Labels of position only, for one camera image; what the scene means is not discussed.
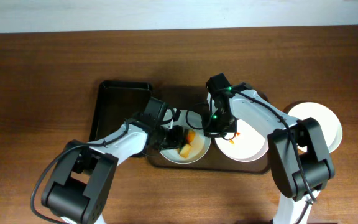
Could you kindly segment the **orange green scrub sponge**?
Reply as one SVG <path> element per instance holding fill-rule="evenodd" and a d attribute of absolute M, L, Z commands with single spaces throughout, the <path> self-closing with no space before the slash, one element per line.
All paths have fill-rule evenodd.
<path fill-rule="evenodd" d="M 192 129 L 185 129 L 184 132 L 184 143 L 179 147 L 178 153 L 181 157 L 187 158 L 192 151 L 193 146 L 192 142 L 195 140 L 196 132 Z"/>

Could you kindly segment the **grey-white plate with sauce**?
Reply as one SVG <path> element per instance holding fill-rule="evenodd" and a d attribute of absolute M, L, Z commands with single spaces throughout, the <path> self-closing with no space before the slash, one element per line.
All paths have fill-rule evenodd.
<path fill-rule="evenodd" d="M 175 121 L 174 125 L 180 125 L 185 129 L 192 129 L 190 126 L 188 126 L 188 123 L 186 122 L 186 113 L 187 110 L 181 110 L 180 116 L 178 121 Z M 178 153 L 178 149 L 167 149 L 162 150 L 160 153 L 161 155 L 169 160 L 170 162 L 176 163 L 176 164 L 190 164 L 193 162 L 196 162 L 197 160 L 201 159 L 208 151 L 211 139 L 204 136 L 203 130 L 195 130 L 196 132 L 195 140 L 192 142 L 192 151 L 190 152 L 190 155 L 185 159 L 181 157 Z"/>

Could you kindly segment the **white plate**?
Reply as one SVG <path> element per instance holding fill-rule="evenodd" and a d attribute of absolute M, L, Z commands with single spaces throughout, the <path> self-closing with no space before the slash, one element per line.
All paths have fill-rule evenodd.
<path fill-rule="evenodd" d="M 268 151 L 267 140 L 243 120 L 237 121 L 237 133 L 232 140 L 215 138 L 218 149 L 227 157 L 239 162 L 252 162 Z"/>
<path fill-rule="evenodd" d="M 312 117 L 317 120 L 330 153 L 334 152 L 341 144 L 342 125 L 338 117 L 328 107 L 314 102 L 298 103 L 292 106 L 287 114 L 299 119 Z"/>

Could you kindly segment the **white plate front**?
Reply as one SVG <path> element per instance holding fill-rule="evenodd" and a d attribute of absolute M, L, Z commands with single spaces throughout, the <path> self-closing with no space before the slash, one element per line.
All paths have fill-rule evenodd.
<path fill-rule="evenodd" d="M 314 102 L 298 103 L 292 106 L 287 114 L 299 119 L 312 117 L 317 120 L 330 153 L 334 152 L 341 144 L 342 125 L 338 117 L 328 107 Z"/>

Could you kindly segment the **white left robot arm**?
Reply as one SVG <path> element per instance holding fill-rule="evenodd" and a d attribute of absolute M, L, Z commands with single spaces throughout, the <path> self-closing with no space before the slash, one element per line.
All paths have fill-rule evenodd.
<path fill-rule="evenodd" d="M 180 110 L 151 97 L 143 112 L 97 141 L 70 141 L 45 168 L 30 196 L 34 215 L 52 223 L 97 223 L 117 167 L 146 146 L 183 145 Z"/>

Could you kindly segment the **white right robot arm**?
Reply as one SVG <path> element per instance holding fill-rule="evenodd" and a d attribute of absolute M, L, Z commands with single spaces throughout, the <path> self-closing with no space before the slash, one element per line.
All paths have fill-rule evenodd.
<path fill-rule="evenodd" d="M 271 223 L 306 223 L 317 196 L 335 176 L 334 164 L 320 124 L 314 118 L 290 116 L 259 96 L 246 83 L 232 85 L 224 74 L 210 77 L 209 114 L 204 135 L 231 140 L 239 120 L 264 139 L 272 177 L 280 191 Z"/>

